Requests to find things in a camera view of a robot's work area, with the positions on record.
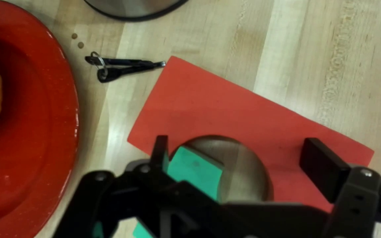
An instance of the green block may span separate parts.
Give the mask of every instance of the green block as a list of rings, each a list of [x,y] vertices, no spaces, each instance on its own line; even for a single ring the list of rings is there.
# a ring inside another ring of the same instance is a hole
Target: green block
[[[186,147],[180,147],[168,165],[167,174],[175,181],[188,181],[213,200],[218,201],[218,186],[222,170]],[[138,222],[135,238],[151,238],[148,231]]]

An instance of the silver pot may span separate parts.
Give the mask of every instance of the silver pot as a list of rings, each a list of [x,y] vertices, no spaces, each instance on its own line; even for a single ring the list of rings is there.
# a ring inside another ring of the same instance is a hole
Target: silver pot
[[[165,15],[188,0],[85,0],[98,12],[124,21],[145,21]]]

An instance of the red bowl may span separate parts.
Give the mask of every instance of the red bowl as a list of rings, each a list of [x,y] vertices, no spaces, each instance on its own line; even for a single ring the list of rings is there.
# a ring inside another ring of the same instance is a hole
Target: red bowl
[[[77,152],[78,102],[49,30],[0,1],[0,237],[35,236],[56,209]]]

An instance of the wooden countertop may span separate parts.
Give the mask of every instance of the wooden countertop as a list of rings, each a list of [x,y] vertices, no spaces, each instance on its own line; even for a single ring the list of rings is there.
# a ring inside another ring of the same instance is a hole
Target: wooden countertop
[[[80,100],[77,167],[37,237],[51,237],[84,173],[119,175],[129,161],[147,158],[126,139],[161,70],[101,84],[83,60],[91,51],[156,61],[181,57],[371,147],[370,167],[381,173],[381,0],[190,0],[141,23],[106,18],[82,0],[9,2],[54,33]],[[116,237],[132,237],[134,224],[121,223]],[[381,237],[381,226],[376,230]]]

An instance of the red cutting board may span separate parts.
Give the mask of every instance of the red cutting board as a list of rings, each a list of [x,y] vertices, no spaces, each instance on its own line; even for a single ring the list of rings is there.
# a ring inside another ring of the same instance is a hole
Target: red cutting board
[[[77,151],[73,74],[52,33],[0,1],[0,238],[32,238],[56,209]]]
[[[171,57],[149,95],[128,141],[150,154],[157,135],[169,150],[190,139],[220,135],[252,149],[265,165],[274,200],[301,202],[326,211],[331,204],[299,167],[306,137],[318,137],[348,163],[367,166],[368,147],[266,98]]]

